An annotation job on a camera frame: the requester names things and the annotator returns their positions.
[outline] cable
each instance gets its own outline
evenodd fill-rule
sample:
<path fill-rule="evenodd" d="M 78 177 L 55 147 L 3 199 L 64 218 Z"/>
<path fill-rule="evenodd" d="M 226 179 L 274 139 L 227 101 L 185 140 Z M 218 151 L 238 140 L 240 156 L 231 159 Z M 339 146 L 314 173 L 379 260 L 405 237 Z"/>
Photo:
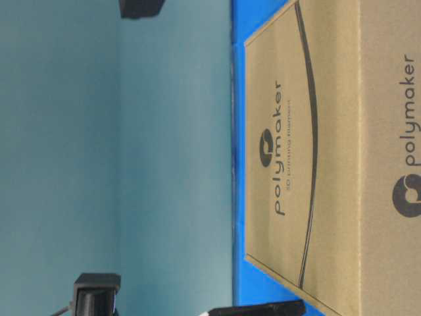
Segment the cable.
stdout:
<path fill-rule="evenodd" d="M 60 309 L 59 311 L 55 312 L 51 316 L 59 316 L 66 313 L 70 309 L 70 306 L 66 306 L 65 308 Z"/>

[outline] blue mat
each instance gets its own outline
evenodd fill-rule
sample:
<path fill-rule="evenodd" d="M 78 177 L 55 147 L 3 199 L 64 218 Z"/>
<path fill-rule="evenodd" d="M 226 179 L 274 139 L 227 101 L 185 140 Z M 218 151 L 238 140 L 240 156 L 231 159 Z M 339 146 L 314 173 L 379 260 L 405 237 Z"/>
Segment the blue mat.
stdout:
<path fill-rule="evenodd" d="M 234 56 L 235 120 L 234 146 L 234 209 L 235 254 L 234 254 L 234 303 L 249 305 L 275 301 L 295 300 L 297 296 L 268 275 L 246 262 L 244 247 L 244 118 L 245 118 L 245 61 L 244 41 L 266 22 L 286 0 L 233 0 L 232 2 L 232 49 Z M 306 315 L 323 315 L 307 304 Z"/>

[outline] light blue backdrop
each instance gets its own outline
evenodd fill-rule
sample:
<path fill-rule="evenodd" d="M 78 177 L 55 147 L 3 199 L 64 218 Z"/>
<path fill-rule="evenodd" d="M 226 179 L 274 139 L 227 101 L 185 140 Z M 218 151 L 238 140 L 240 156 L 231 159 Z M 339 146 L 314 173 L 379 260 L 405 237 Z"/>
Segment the light blue backdrop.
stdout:
<path fill-rule="evenodd" d="M 122 315 L 230 305 L 230 2 L 170 0 L 121 34 Z"/>
<path fill-rule="evenodd" d="M 122 273 L 125 316 L 231 303 L 229 34 L 225 0 L 2 4 L 2 315 L 49 315 L 82 271 Z"/>

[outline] brown cardboard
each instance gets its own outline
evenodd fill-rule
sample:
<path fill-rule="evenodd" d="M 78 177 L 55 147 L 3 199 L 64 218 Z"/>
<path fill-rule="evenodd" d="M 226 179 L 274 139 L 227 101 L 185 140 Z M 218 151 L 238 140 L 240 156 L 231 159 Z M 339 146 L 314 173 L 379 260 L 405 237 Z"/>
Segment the brown cardboard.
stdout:
<path fill-rule="evenodd" d="M 421 311 L 419 16 L 291 1 L 245 43 L 247 259 L 326 315 Z"/>

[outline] polymaker box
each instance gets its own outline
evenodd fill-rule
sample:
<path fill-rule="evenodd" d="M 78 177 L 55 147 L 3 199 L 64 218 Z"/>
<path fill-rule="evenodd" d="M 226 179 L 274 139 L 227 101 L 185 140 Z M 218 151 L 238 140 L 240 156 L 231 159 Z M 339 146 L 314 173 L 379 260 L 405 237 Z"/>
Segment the polymaker box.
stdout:
<path fill-rule="evenodd" d="M 292 1 L 245 43 L 247 260 L 326 315 L 421 310 L 420 16 Z"/>

